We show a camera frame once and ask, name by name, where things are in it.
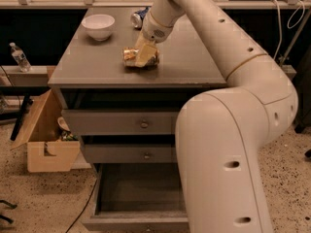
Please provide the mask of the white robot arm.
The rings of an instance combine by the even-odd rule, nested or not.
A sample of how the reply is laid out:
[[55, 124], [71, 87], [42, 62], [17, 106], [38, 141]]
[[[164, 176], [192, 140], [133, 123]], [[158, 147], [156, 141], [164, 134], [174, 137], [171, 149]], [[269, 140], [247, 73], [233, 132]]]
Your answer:
[[181, 109], [175, 143], [190, 233], [273, 233], [258, 152], [294, 121], [296, 90], [212, 0], [155, 0], [141, 37], [160, 43], [187, 16], [226, 80]]

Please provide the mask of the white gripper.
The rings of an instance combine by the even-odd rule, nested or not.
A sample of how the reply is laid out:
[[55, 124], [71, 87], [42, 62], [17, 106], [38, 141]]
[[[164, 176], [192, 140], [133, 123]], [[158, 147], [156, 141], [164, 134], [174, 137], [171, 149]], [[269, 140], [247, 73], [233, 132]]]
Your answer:
[[153, 18], [151, 13], [147, 13], [143, 20], [143, 33], [139, 33], [134, 46], [134, 48], [138, 49], [135, 66], [144, 67], [157, 53], [157, 47], [154, 42], [164, 42], [171, 34], [172, 30], [172, 27], [166, 27], [159, 24]]

